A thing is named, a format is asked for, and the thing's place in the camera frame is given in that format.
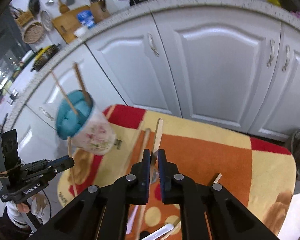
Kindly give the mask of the gloved left hand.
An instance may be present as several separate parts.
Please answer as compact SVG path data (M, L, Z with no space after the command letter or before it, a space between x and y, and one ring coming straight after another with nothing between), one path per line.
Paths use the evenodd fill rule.
M32 201L29 205L25 203L15 204L12 201L6 203L6 211L9 219L19 228L25 229L28 226L23 217L23 213L33 214L43 224L51 218L51 206L44 194L35 194L31 197L31 199Z

